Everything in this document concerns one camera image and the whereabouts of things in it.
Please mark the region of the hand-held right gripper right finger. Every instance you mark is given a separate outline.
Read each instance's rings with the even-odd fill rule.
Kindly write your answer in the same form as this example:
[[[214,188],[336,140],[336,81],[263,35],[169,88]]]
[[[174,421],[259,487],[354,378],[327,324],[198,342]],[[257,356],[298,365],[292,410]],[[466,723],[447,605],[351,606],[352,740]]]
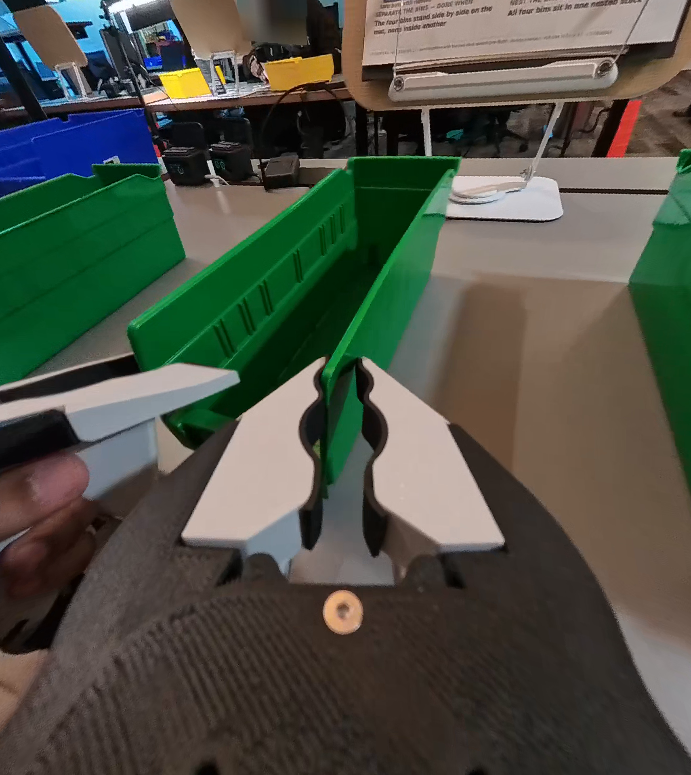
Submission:
[[[445,417],[369,358],[356,362],[364,472],[362,531],[373,557],[501,549],[502,531]]]

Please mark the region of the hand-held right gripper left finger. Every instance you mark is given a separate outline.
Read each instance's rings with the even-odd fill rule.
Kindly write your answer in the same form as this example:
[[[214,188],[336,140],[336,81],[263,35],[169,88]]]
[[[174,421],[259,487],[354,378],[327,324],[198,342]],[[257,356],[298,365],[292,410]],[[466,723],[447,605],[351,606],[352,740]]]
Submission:
[[[295,557],[323,520],[322,356],[244,412],[186,523],[188,547]]]

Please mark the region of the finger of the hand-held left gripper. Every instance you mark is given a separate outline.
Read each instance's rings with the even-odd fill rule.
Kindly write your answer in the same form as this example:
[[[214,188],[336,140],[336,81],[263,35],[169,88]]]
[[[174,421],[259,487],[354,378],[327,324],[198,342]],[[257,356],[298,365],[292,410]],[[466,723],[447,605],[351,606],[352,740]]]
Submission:
[[[218,394],[240,382],[236,371],[175,363],[68,392],[0,404],[0,427],[55,410],[81,442],[96,442]]]

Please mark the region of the grey desk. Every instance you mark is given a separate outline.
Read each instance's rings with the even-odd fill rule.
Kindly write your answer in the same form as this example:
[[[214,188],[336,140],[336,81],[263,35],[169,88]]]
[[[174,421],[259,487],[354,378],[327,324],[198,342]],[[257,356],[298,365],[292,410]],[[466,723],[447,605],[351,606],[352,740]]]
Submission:
[[[0,773],[691,773],[691,498],[624,285],[474,274],[437,367],[506,547],[353,586],[174,549],[163,481],[50,651],[0,654]]]

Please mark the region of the person's left hand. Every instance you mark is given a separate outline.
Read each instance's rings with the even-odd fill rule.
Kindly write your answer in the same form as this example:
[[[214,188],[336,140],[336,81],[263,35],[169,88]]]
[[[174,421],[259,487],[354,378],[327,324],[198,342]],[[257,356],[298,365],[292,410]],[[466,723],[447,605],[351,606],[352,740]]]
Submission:
[[[97,511],[84,498],[89,474],[76,455],[38,460],[0,476],[0,578],[6,594],[25,600],[58,591],[81,574],[95,552],[89,530]]]

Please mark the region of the black battery charger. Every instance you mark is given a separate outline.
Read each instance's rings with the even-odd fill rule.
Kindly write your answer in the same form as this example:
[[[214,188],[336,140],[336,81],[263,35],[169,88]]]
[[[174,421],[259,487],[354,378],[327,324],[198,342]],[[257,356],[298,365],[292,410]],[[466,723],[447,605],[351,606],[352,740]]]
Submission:
[[[217,175],[228,182],[241,182],[254,177],[252,148],[241,142],[221,141],[209,146],[208,152]]]
[[[161,159],[170,181],[176,186],[198,187],[208,182],[210,171],[203,149],[170,146]]]

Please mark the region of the large blue bin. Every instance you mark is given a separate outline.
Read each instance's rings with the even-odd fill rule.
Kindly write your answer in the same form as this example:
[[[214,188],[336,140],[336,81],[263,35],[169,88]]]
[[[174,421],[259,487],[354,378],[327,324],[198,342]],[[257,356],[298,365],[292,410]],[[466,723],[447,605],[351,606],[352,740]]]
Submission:
[[[0,198],[106,163],[158,163],[141,109],[95,111],[0,131]]]

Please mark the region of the black power adapter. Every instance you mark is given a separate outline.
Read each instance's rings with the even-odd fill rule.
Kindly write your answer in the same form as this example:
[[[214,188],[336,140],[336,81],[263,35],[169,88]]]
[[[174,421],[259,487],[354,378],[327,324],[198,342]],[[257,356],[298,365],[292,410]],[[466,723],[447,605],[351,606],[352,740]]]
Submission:
[[[266,191],[290,189],[300,184],[300,158],[296,153],[284,153],[260,165],[260,178]]]

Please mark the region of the long wooden table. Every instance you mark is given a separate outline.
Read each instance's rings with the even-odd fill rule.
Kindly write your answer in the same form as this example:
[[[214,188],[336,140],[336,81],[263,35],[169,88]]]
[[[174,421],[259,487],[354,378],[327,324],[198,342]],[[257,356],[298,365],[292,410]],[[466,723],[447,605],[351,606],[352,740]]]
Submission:
[[[170,98],[166,92],[155,90],[138,98],[134,95],[124,95],[117,98],[99,98],[96,95],[79,100],[60,99],[43,101],[40,105],[45,114],[70,115],[79,112],[112,111],[145,108],[153,113],[170,114],[183,111],[219,111],[236,107],[270,107],[281,101],[284,104],[293,102],[320,102],[329,99],[353,101],[354,97],[346,88],[344,82],[332,84],[315,84],[308,89],[298,89],[286,97],[282,92],[273,92],[253,84],[251,89],[244,89],[239,94],[223,94],[220,96],[200,95],[194,98]]]

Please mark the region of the yellow bin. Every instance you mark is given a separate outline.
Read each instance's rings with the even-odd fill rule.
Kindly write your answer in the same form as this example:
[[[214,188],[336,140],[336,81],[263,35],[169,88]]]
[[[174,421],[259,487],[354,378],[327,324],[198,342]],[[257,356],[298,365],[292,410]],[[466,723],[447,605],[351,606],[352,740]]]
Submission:
[[[158,74],[158,78],[163,91],[171,100],[189,100],[212,95],[210,85],[198,67],[164,71]]]
[[[313,57],[291,57],[263,63],[269,87],[274,92],[286,92],[306,84],[330,82],[334,76],[331,53]]]

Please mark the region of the orange safety cone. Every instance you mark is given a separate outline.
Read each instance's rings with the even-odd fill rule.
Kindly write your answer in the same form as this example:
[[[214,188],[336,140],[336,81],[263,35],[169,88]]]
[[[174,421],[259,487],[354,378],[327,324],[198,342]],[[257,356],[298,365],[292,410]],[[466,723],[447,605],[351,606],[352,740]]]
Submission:
[[[642,99],[631,99],[627,102],[613,103],[609,118],[616,120],[616,126],[613,128],[611,142],[607,149],[607,158],[625,156],[639,118],[642,102]]]

